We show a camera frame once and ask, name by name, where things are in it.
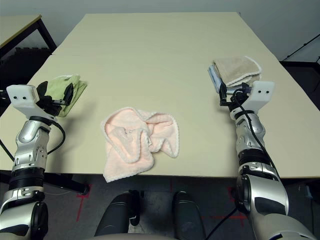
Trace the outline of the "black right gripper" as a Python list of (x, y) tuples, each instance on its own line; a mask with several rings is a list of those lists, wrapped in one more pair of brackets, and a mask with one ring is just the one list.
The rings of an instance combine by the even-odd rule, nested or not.
[(222, 82), (219, 87), (219, 105), (228, 108), (238, 108), (241, 104), (243, 104), (248, 96), (243, 93), (242, 90), (235, 90), (235, 93), (227, 93), (227, 87)]

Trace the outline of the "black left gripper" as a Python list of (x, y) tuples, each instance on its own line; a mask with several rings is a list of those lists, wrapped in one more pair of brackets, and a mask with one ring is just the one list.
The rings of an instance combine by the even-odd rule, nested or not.
[(60, 100), (53, 100), (51, 96), (47, 96), (47, 88), (48, 88), (48, 81), (44, 81), (38, 85), (36, 88), (39, 101), (36, 103), (42, 110), (44, 110), (47, 114), (52, 116), (58, 116), (63, 107), (69, 106), (74, 96), (74, 85), (70, 83), (65, 91), (64, 91), (64, 98)]

